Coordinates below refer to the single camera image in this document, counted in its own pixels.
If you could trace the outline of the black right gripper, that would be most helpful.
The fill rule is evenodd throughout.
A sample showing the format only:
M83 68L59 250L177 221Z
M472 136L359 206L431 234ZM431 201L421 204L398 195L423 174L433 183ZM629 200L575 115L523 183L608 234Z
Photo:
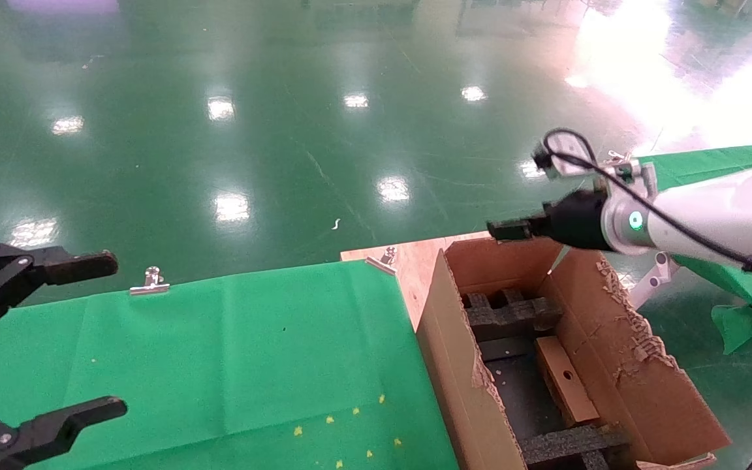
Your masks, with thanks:
M532 222L528 218L488 221L486 228L499 243L546 237L575 249L610 252L602 227L607 200L606 191L580 189L555 202L544 202Z

